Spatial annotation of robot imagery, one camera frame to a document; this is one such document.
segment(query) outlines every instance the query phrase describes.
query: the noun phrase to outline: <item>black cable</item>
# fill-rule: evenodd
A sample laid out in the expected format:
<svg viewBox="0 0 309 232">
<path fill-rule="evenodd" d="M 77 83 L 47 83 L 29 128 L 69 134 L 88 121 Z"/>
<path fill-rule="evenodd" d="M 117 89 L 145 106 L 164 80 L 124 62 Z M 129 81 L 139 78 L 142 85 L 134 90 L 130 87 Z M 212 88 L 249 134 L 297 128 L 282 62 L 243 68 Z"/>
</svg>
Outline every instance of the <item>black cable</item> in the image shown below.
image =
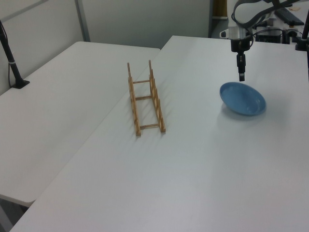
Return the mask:
<svg viewBox="0 0 309 232">
<path fill-rule="evenodd" d="M 288 32 L 288 31 L 295 31 L 295 32 L 299 32 L 300 34 L 303 34 L 303 33 L 301 33 L 300 31 L 294 30 L 294 29 L 287 29 L 286 31 L 287 31 L 287 32 Z"/>
<path fill-rule="evenodd" d="M 3 32 L 4 32 L 5 38 L 8 39 L 8 36 L 7 36 L 7 34 L 6 34 L 6 31 L 5 31 L 4 26 L 3 26 L 3 24 L 2 24 L 1 21 L 0 21 L 0 25 L 1 25 L 1 28 L 2 28 L 2 30 L 3 30 Z"/>
<path fill-rule="evenodd" d="M 282 29 L 265 29 L 265 30 L 260 30 L 260 31 L 258 31 L 258 32 L 256 32 L 256 33 L 254 33 L 253 35 L 257 35 L 257 34 L 259 34 L 259 33 L 268 32 L 268 31 L 272 31 L 272 30 L 279 30 L 279 31 L 283 32 Z"/>
<path fill-rule="evenodd" d="M 233 20 L 240 28 L 243 28 L 242 25 L 235 19 L 234 12 L 232 13 L 231 18 L 232 18 L 232 20 Z M 245 28 L 245 30 L 250 34 L 251 41 L 252 41 L 250 47 L 252 47 L 255 37 L 254 37 L 254 35 L 252 34 L 252 32 L 249 31 L 247 28 Z"/>
<path fill-rule="evenodd" d="M 10 88 L 12 88 L 12 86 L 11 86 L 11 81 L 10 81 L 10 64 L 9 64 L 9 73 L 8 73 L 8 78 L 9 78 L 9 86 L 10 86 Z"/>
</svg>

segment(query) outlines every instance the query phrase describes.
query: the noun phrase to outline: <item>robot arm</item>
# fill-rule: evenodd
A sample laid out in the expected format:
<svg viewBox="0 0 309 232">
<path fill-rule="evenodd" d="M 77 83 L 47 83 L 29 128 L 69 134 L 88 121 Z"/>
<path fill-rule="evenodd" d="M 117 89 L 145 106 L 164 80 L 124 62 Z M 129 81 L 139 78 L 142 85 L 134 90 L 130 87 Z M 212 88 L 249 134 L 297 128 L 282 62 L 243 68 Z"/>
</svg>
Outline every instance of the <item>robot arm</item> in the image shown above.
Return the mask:
<svg viewBox="0 0 309 232">
<path fill-rule="evenodd" d="M 252 26 L 267 20 L 274 10 L 299 0 L 227 0 L 228 34 L 232 52 L 237 52 L 239 81 L 245 80 L 246 57 L 253 39 Z"/>
</svg>

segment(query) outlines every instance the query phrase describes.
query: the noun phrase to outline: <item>equipment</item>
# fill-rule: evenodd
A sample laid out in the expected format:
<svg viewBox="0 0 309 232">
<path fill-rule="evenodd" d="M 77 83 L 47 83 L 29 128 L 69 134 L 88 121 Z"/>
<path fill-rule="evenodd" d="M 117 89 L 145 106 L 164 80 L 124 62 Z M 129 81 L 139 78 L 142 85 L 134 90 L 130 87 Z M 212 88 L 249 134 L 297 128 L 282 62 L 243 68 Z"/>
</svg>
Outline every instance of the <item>equipment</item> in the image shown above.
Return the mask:
<svg viewBox="0 0 309 232">
<path fill-rule="evenodd" d="M 296 51 L 307 51 L 308 65 L 309 65 L 309 50 L 308 50 L 308 33 L 309 33 L 309 10 L 307 13 L 306 23 L 301 38 L 297 37 Z"/>
<path fill-rule="evenodd" d="M 9 61 L 9 64 L 11 66 L 11 69 L 13 71 L 13 74 L 15 76 L 15 85 L 12 86 L 12 88 L 22 88 L 24 86 L 26 86 L 27 84 L 29 84 L 29 81 L 25 81 L 21 78 L 16 62 L 14 60 L 13 54 L 11 52 L 10 46 L 9 46 L 9 42 L 8 42 L 8 37 L 5 33 L 5 29 L 0 21 L 0 40 L 1 40 L 1 44 L 3 46 L 4 52 L 6 54 L 6 57 Z"/>
<path fill-rule="evenodd" d="M 252 26 L 267 20 L 273 13 L 299 0 L 228 0 L 228 33 L 232 52 L 237 52 L 239 81 L 245 80 L 246 57 L 253 44 Z"/>
<path fill-rule="evenodd" d="M 304 25 L 304 22 L 292 14 L 289 10 L 281 8 L 275 11 L 275 15 L 289 26 Z"/>
<path fill-rule="evenodd" d="M 257 27 L 256 31 L 258 32 L 256 34 L 255 41 L 275 44 L 280 44 L 281 36 L 285 33 L 285 31 L 280 28 L 274 27 L 272 27 L 271 30 L 268 30 L 266 27 Z"/>
</svg>

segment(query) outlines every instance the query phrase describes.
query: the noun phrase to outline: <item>blue bowl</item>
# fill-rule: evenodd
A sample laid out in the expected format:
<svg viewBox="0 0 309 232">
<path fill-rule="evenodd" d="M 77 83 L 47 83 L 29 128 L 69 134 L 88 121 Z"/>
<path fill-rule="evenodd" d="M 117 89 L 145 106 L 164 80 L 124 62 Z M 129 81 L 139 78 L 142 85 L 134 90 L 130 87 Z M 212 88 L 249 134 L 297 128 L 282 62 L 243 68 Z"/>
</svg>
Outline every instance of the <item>blue bowl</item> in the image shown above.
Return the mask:
<svg viewBox="0 0 309 232">
<path fill-rule="evenodd" d="M 220 97 L 228 108 L 242 115 L 259 115 L 266 110 L 263 96 L 254 88 L 239 82 L 222 85 Z"/>
</svg>

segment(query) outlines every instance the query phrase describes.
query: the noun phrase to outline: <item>wooden rung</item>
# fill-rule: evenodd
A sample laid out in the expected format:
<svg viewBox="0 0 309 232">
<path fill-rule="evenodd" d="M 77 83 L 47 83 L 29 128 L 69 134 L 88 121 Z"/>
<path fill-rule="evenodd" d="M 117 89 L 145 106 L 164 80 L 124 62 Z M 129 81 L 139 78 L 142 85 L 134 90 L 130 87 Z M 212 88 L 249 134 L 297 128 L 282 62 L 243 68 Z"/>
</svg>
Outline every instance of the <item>wooden rung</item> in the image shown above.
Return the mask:
<svg viewBox="0 0 309 232">
<path fill-rule="evenodd" d="M 149 125 L 144 125 L 144 126 L 140 126 L 140 129 L 142 130 L 142 129 L 145 129 L 145 128 L 148 128 L 148 127 L 158 127 L 159 126 L 159 124 L 149 124 Z"/>
<path fill-rule="evenodd" d="M 145 81 L 133 81 L 134 84 L 145 83 L 145 82 L 149 82 L 149 80 L 145 80 Z"/>
<path fill-rule="evenodd" d="M 132 84 L 132 76 L 129 76 L 129 87 L 132 89 L 133 84 Z"/>
<path fill-rule="evenodd" d="M 153 89 L 153 82 L 151 80 L 149 82 L 149 87 L 150 87 L 150 92 L 151 92 L 151 90 Z"/>
<path fill-rule="evenodd" d="M 149 98 L 151 98 L 151 95 L 144 96 L 144 97 L 137 97 L 137 98 L 135 98 L 135 100 L 139 101 L 139 100 L 144 100 L 144 99 L 149 99 Z"/>
<path fill-rule="evenodd" d="M 163 116 L 161 117 L 159 124 L 160 124 L 160 125 L 159 125 L 160 131 L 161 131 L 161 132 L 165 132 L 166 130 L 165 130 L 165 125 L 164 125 Z"/>
<path fill-rule="evenodd" d="M 155 79 L 151 79 L 151 81 L 152 81 L 152 83 L 151 83 L 151 84 L 152 84 L 152 87 L 153 87 L 153 88 L 156 88 L 156 87 L 155 87 Z"/>
<path fill-rule="evenodd" d="M 135 134 L 136 134 L 136 136 L 140 136 L 141 135 L 140 126 L 139 126 L 138 123 L 135 124 Z"/>
</svg>

